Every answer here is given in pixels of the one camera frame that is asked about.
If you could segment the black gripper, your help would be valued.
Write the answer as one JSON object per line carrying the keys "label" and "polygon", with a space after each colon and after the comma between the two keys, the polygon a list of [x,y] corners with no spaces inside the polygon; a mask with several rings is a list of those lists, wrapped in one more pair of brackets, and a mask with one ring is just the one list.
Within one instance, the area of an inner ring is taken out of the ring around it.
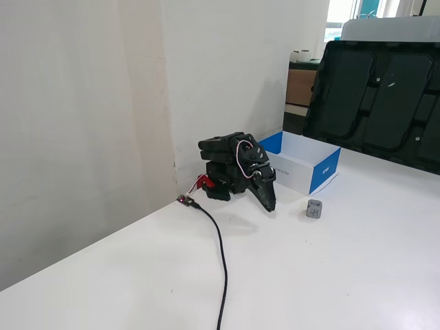
{"label": "black gripper", "polygon": [[266,211],[275,211],[274,192],[275,170],[265,149],[251,134],[239,135],[235,148],[236,164],[241,174],[250,179],[249,190],[259,200]]}

